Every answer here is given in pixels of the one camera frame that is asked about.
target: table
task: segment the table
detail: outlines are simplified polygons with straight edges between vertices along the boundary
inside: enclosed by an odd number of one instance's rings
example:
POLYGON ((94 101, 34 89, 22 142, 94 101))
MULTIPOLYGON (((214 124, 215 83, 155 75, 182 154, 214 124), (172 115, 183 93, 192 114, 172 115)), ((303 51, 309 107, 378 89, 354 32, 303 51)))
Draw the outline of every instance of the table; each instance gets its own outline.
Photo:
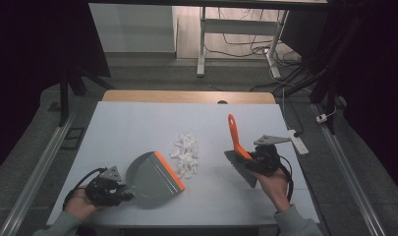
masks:
MULTIPOLYGON (((96 214, 91 223, 107 227, 261 226, 276 224, 274 205, 260 185, 255 189, 224 156, 231 150, 227 115, 235 115, 241 143, 254 148, 263 134, 285 137, 279 106, 270 93, 219 91, 110 90, 97 104, 47 224, 61 211, 65 195, 89 171, 117 165, 123 175, 139 155, 158 150, 168 153, 181 133, 199 142, 199 173, 182 179, 186 190, 165 203, 133 199, 96 214), (228 104, 217 104, 219 100, 228 104)), ((310 192, 291 143, 277 145, 293 166, 292 203, 304 217, 318 222, 310 192)))

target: crumpled white paper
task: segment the crumpled white paper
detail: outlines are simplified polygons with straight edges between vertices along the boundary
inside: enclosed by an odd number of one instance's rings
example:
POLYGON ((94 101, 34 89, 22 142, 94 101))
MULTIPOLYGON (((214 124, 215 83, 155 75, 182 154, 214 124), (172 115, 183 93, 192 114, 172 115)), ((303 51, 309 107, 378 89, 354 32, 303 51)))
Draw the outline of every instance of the crumpled white paper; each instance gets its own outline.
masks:
POLYGON ((199 144, 191 134, 180 134, 174 142, 170 154, 171 158, 178 158, 177 174, 179 178, 192 178, 198 173, 199 144))

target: person's left hand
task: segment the person's left hand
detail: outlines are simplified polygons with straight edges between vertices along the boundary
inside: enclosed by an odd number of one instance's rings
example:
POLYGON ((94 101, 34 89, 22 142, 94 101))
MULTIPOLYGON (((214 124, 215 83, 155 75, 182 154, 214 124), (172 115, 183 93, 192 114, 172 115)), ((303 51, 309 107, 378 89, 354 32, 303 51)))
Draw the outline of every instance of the person's left hand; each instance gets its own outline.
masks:
POLYGON ((64 211, 74 215, 81 221, 85 221, 96 211, 105 208, 108 208, 108 206, 93 205, 85 194, 85 188, 78 188, 67 202, 64 211))

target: gray carpet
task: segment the gray carpet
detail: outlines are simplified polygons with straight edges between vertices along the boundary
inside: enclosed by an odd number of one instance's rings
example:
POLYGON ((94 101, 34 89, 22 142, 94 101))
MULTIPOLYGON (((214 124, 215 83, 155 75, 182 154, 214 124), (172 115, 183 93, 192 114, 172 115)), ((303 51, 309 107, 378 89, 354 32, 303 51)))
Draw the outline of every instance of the gray carpet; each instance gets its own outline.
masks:
MULTIPOLYGON (((250 66, 248 62, 209 62, 208 65, 210 66, 205 68, 205 77, 199 79, 196 77, 197 68, 194 62, 157 64, 155 61, 144 59, 139 65, 134 66, 112 64, 110 69, 113 79, 105 81, 117 89, 231 91, 248 91, 256 85, 272 83, 265 63, 253 63, 250 66)), ((285 75, 291 69, 284 68, 281 71, 285 75)), ((105 92, 104 88, 90 80, 85 79, 85 84, 88 88, 85 96, 75 97, 70 93, 70 99, 74 101, 72 103, 79 104, 76 119, 72 123, 69 137, 64 140, 62 148, 56 154, 18 235, 30 235, 34 230, 46 227, 47 217, 57 201, 77 154, 81 140, 76 137, 84 134, 96 102, 101 100, 105 92)), ((258 88, 256 91, 273 91, 277 86, 258 88)), ((308 91, 302 90, 286 99, 284 115, 291 128, 297 131, 304 128, 301 138, 310 154, 299 156, 299 160, 321 221, 319 227, 324 235, 370 235, 321 127, 315 122, 312 105, 307 99, 308 94, 308 91)), ((41 95, 41 105, 34 119, 0 168, 0 229, 58 125, 60 113, 58 104, 55 104, 58 101, 58 86, 47 89, 41 95)), ((280 97, 277 98, 277 102, 283 107, 280 97)), ((336 136, 387 235, 398 235, 398 189, 368 146, 344 120, 343 109, 343 106, 338 106, 336 112, 336 136)), ((98 229, 98 232, 101 235, 116 235, 118 230, 98 229)), ((210 232, 211 229, 203 234, 210 235, 210 232)), ((258 234, 274 235, 274 232, 274 228, 260 228, 258 234)))

